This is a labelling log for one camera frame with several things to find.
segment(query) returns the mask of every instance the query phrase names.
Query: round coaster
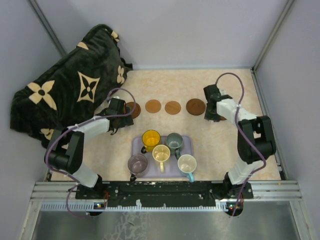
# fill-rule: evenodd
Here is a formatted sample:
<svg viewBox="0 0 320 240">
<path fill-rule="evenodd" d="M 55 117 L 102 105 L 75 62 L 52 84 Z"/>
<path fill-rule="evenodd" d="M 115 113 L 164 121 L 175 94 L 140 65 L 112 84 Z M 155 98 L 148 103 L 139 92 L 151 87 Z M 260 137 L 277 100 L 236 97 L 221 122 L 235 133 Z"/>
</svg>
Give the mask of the round coaster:
<svg viewBox="0 0 320 240">
<path fill-rule="evenodd" d="M 131 102 L 126 103 L 125 107 L 129 107 L 130 111 L 131 111 L 131 109 L 134 108 L 134 102 L 131 101 Z M 141 113 L 141 107 L 138 103 L 135 103 L 135 109 L 132 113 L 132 118 L 135 119 L 136 117 L 138 117 L 140 115 L 140 113 Z"/>
<path fill-rule="evenodd" d="M 149 113 L 155 114 L 161 109 L 161 103 L 158 100 L 152 99 L 146 102 L 145 110 Z"/>
<path fill-rule="evenodd" d="M 169 101 L 165 105 L 164 109 L 168 114 L 175 115 L 180 112 L 181 105 L 177 101 Z"/>
<path fill-rule="evenodd" d="M 186 110 L 191 115 L 198 116 L 205 112 L 206 104 L 198 98 L 193 98 L 186 103 Z"/>
</svg>

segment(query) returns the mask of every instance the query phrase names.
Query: cable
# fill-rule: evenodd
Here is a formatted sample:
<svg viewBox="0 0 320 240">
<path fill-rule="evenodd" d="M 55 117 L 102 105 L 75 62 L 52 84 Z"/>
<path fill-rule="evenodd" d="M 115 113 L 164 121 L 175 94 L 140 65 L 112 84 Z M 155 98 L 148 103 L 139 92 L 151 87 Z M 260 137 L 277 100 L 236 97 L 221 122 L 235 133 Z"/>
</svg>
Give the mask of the cable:
<svg viewBox="0 0 320 240">
<path fill-rule="evenodd" d="M 266 167 L 266 165 L 267 165 L 267 160 L 266 160 L 266 158 L 263 156 L 263 154 L 258 150 L 258 148 L 256 148 L 256 146 L 249 140 L 249 138 L 246 136 L 246 134 L 244 133 L 244 131 L 242 131 L 242 129 L 240 128 L 239 123 L 238 123 L 238 113 L 239 113 L 239 110 L 240 110 L 240 104 L 241 104 L 241 102 L 242 102 L 242 100 L 243 100 L 243 98 L 244 98 L 244 96 L 245 96 L 245 87 L 244 87 L 244 84 L 243 84 L 243 82 L 241 81 L 240 77 L 239 77 L 238 75 L 236 75 L 235 73 L 225 72 L 225 73 L 221 74 L 221 75 L 216 79 L 215 84 L 218 84 L 219 79 L 220 79 L 222 76 L 227 75 L 227 74 L 233 75 L 233 76 L 235 76 L 235 77 L 239 80 L 240 85 L 241 85 L 241 90 L 242 90 L 242 94 L 241 94 L 240 100 L 239 100 L 239 102 L 238 102 L 238 106 L 237 106 L 237 108 L 236 108 L 236 111 L 235 111 L 235 116 L 234 116 L 235 125 L 236 125 L 238 131 L 240 132 L 240 134 L 243 136 L 244 140 L 252 147 L 252 149 L 258 154 L 258 156 L 259 156 L 259 157 L 261 158 L 261 160 L 263 161 L 263 165 L 262 165 L 261 167 L 255 169 L 255 170 L 253 170 L 253 171 L 249 174 L 249 176 L 244 180 L 244 182 L 243 182 L 243 184 L 242 184 L 242 186 L 241 186 L 241 188 L 240 188 L 239 194 L 238 194 L 238 196 L 237 196 L 237 198 L 236 198 L 235 207 L 234 207 L 234 210 L 233 210 L 233 212 L 232 212 L 232 216 L 234 216 L 235 213 L 236 213 L 236 209 L 237 209 L 238 203 L 239 203 L 239 199 L 241 198 L 241 194 L 242 194 L 242 192 L 243 192 L 243 190 L 244 190 L 244 188 L 245 188 L 245 185 L 247 184 L 249 178 L 252 176 L 252 174 L 258 172 L 258 171 L 261 170 L 261 169 L 264 169 L 264 168 Z"/>
<path fill-rule="evenodd" d="M 67 211 L 68 211 L 71 215 L 73 215 L 74 217 L 76 217 L 76 218 L 81 218 L 81 219 L 83 219 L 83 218 L 86 218 L 86 217 L 87 217 L 87 216 L 78 216 L 78 215 L 72 213 L 72 212 L 70 211 L 69 204 L 68 204 L 68 201 L 69 201 L 69 197 L 70 197 L 71 192 L 77 187 L 78 184 L 80 184 L 80 182 L 79 182 L 74 176 L 70 175 L 68 172 L 60 171 L 60 170 L 57 170 L 57 169 L 52 168 L 52 167 L 49 165 L 49 155 L 50 155 L 51 151 L 53 150 L 53 148 L 58 144 L 58 142 L 59 142 L 64 136 L 66 136 L 68 133 L 70 133 L 71 131 L 73 131 L 73 130 L 75 130 L 75 129 L 77 129 L 77 128 L 80 128 L 80 127 L 82 127 L 82 126 L 84 126 L 84 125 L 87 125 L 87 124 L 89 124 L 89 123 L 92 123 L 92 122 L 94 122 L 94 121 L 96 121 L 96 120 L 100 120 L 100 119 L 109 119 L 109 118 L 114 118 L 114 117 L 127 117 L 127 116 L 131 115 L 131 114 L 134 112 L 134 110 L 136 109 L 136 99 L 135 99 L 135 97 L 131 94 L 131 92 L 129 92 L 128 90 L 126 90 L 126 89 L 124 89 L 124 88 L 121 88 L 121 87 L 116 87 L 116 88 L 112 89 L 111 91 L 109 91 L 106 99 L 109 100 L 111 94 L 112 94 L 114 91 L 117 91 L 117 90 L 123 90 L 123 91 L 127 92 L 127 93 L 132 97 L 132 100 L 133 100 L 133 108 L 132 108 L 132 110 L 131 110 L 130 112 L 128 112 L 128 113 L 126 113 L 126 114 L 115 114 L 115 115 L 108 115 L 108 116 L 100 116 L 100 117 L 97 117 L 97 118 L 95 118 L 95 119 L 89 119 L 89 120 L 87 120 L 87 121 L 84 121 L 84 122 L 78 124 L 77 126 L 74 126 L 74 127 L 69 128 L 67 131 L 63 132 L 63 133 L 52 143 L 52 145 L 48 148 L 48 151 L 47 151 L 47 153 L 46 153 L 46 155 L 45 155 L 45 164 L 46 164 L 46 166 L 47 166 L 51 171 L 56 172 L 56 173 L 60 173 L 60 174 L 63 174 L 63 175 L 67 175 L 69 178 L 71 178 L 72 180 L 74 180 L 74 181 L 77 183 L 75 186 L 73 186 L 72 188 L 69 189 L 68 195 L 67 195 L 66 200 L 65 200 L 65 204 L 66 204 L 66 209 L 67 209 Z"/>
<path fill-rule="evenodd" d="M 241 193 L 241 201 L 240 201 L 240 204 L 243 205 L 243 204 L 244 204 L 244 201 L 245 201 L 244 195 Z"/>
</svg>

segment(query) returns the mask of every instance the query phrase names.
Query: light blue mug handle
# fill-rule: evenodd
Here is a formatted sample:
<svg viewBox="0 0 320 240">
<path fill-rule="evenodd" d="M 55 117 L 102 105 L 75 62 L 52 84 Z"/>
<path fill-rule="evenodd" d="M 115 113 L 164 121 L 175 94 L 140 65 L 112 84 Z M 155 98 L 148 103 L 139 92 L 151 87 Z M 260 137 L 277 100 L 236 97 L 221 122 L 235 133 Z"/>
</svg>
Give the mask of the light blue mug handle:
<svg viewBox="0 0 320 240">
<path fill-rule="evenodd" d="M 187 178 L 189 179 L 189 181 L 191 183 L 193 183 L 195 181 L 195 177 L 194 177 L 194 175 L 192 173 L 188 173 Z"/>
</svg>

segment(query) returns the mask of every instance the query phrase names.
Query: mug handle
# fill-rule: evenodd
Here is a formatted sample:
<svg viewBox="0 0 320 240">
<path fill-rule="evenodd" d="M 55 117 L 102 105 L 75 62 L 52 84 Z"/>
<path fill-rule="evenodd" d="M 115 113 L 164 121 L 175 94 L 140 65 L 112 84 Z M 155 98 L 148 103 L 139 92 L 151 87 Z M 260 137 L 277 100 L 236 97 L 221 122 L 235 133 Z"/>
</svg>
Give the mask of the mug handle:
<svg viewBox="0 0 320 240">
<path fill-rule="evenodd" d="M 136 179 L 137 179 L 137 177 L 134 174 L 131 174 L 130 182 L 134 182 Z"/>
<path fill-rule="evenodd" d="M 176 159 L 179 160 L 179 158 L 181 157 L 179 148 L 177 148 L 177 149 L 174 151 L 174 155 L 175 155 Z"/>
<path fill-rule="evenodd" d="M 165 167 L 163 162 L 160 162 L 160 170 L 161 170 L 161 173 L 165 172 Z"/>
<path fill-rule="evenodd" d="M 188 173 L 187 178 L 189 179 L 189 181 L 191 183 L 193 183 L 195 181 L 195 177 L 194 177 L 194 175 L 192 173 Z"/>
<path fill-rule="evenodd" d="M 143 147 L 141 148 L 141 153 L 142 153 L 142 154 L 146 154 L 146 153 L 147 153 L 147 149 L 146 149 L 145 146 L 143 146 Z"/>
</svg>

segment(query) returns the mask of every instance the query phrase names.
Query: table surface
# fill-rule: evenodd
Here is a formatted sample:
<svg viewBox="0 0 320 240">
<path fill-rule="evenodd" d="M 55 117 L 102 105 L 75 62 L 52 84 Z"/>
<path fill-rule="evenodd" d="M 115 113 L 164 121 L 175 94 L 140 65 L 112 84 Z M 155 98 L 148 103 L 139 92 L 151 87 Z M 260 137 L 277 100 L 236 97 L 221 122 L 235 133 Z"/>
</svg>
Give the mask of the table surface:
<svg viewBox="0 0 320 240">
<path fill-rule="evenodd" d="M 84 163 L 102 176 L 104 181 L 128 181 L 130 172 L 127 164 L 131 156 L 132 139 L 150 129 L 161 135 L 172 132 L 187 135 L 192 139 L 197 168 L 194 172 L 196 181 L 223 180 L 226 172 L 234 166 L 239 157 L 237 151 L 238 131 L 228 121 L 211 122 L 187 112 L 186 104 L 190 99 L 198 98 L 206 103 L 203 88 L 214 84 L 217 77 L 225 72 L 237 74 L 244 85 L 242 106 L 249 112 L 262 115 L 257 92 L 249 69 L 188 69 L 188 70 L 134 70 L 128 73 L 123 88 L 129 90 L 141 106 L 141 114 L 134 119 L 134 125 L 121 128 L 111 136 L 103 133 L 89 140 L 84 146 Z M 238 101 L 241 87 L 232 75 L 223 76 L 218 83 L 220 89 Z M 124 91 L 119 96 L 127 103 L 131 97 Z M 145 104 L 151 99 L 159 100 L 162 107 L 157 113 L 149 113 Z M 165 111 L 169 101 L 181 104 L 181 111 L 170 115 Z M 267 160 L 267 165 L 251 177 L 251 180 L 280 180 L 277 162 L 274 156 Z M 52 174 L 52 181 L 69 181 L 59 173 Z M 158 181 L 187 180 L 187 178 L 153 178 Z"/>
</svg>

